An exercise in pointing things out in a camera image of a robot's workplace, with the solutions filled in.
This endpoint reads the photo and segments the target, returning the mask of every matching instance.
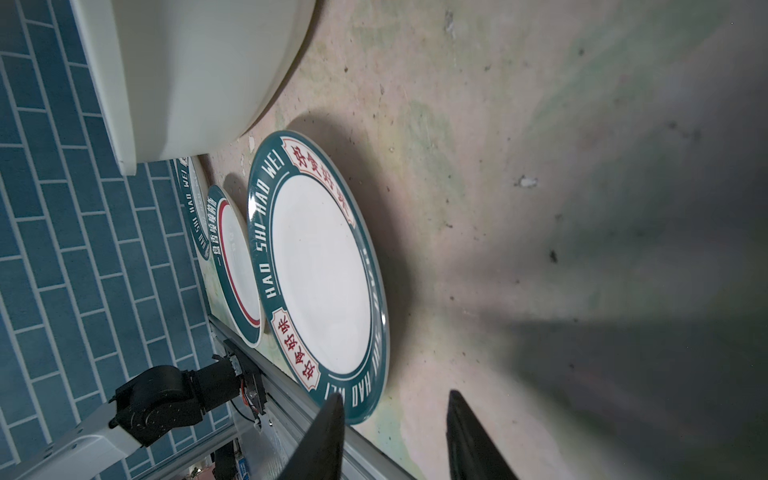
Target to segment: plate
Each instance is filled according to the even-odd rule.
[[[176,188],[179,200],[184,204],[184,218],[197,255],[208,260],[210,242],[208,222],[205,215],[205,200],[208,197],[208,181],[197,157],[177,158],[174,161]]]
[[[208,190],[206,205],[210,254],[221,289],[240,336],[248,346],[261,340],[261,304],[248,257],[246,224],[234,202],[218,185]]]
[[[389,366],[384,288],[357,204],[310,139],[277,131],[259,146],[248,227],[265,320],[296,380],[318,405],[339,392],[347,422],[367,419]]]

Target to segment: table surface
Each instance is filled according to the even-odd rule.
[[[669,339],[766,302],[768,228],[751,206],[768,157],[767,5],[322,3],[275,103],[202,159],[243,212],[253,149],[275,130],[312,138],[347,179],[392,335],[359,432],[415,477],[447,478],[459,389],[521,478],[646,478],[727,444],[730,430],[692,426],[720,414],[691,407],[692,392],[717,394],[693,366],[744,342]],[[289,372],[270,334],[258,350]]]

